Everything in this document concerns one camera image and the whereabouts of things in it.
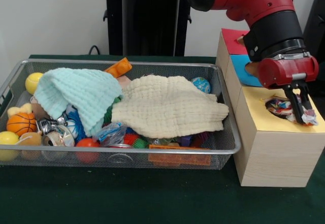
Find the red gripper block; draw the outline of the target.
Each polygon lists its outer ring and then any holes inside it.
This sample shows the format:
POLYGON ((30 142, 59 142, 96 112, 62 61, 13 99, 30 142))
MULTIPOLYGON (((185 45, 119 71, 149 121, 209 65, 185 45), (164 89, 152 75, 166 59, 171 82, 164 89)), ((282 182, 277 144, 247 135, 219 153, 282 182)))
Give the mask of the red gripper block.
POLYGON ((309 90, 307 83, 300 83, 300 98, 293 92, 290 85, 296 81, 310 82, 317 78, 319 65, 313 56, 302 58, 265 58, 259 62, 257 67, 258 79, 261 85, 267 89, 283 88, 286 97, 291 103, 296 122, 304 124, 302 116, 304 114, 302 106, 306 110, 311 110, 309 100, 309 90))

